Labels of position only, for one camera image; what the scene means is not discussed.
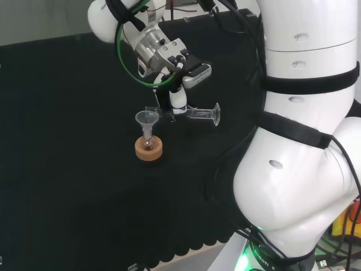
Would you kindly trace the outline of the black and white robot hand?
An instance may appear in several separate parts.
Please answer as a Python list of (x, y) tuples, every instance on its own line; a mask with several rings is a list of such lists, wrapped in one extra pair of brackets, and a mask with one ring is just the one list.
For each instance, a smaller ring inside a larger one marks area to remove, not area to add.
[(173, 74), (167, 67), (164, 67), (154, 80), (154, 84), (161, 84), (171, 79), (162, 86), (153, 88), (157, 107), (162, 115), (171, 117), (175, 121), (177, 115), (184, 115), (189, 108), (195, 109), (193, 105), (189, 106), (187, 102), (186, 90), (183, 86), (183, 79)]

